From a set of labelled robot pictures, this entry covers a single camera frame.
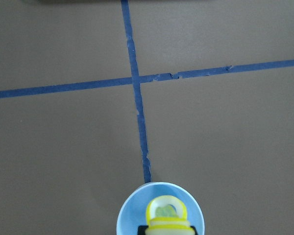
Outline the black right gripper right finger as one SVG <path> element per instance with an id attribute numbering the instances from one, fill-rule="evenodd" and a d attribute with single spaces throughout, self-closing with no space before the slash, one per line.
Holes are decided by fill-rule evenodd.
<path id="1" fill-rule="evenodd" d="M 191 225 L 187 232 L 188 235 L 198 235 L 197 229 L 195 226 Z"/>

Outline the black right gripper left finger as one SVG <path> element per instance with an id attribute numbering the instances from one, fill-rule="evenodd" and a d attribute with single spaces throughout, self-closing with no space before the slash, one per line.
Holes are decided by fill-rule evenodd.
<path id="1" fill-rule="evenodd" d="M 146 230 L 148 229 L 148 225 L 140 225 L 137 229 L 137 235 L 146 235 Z"/>

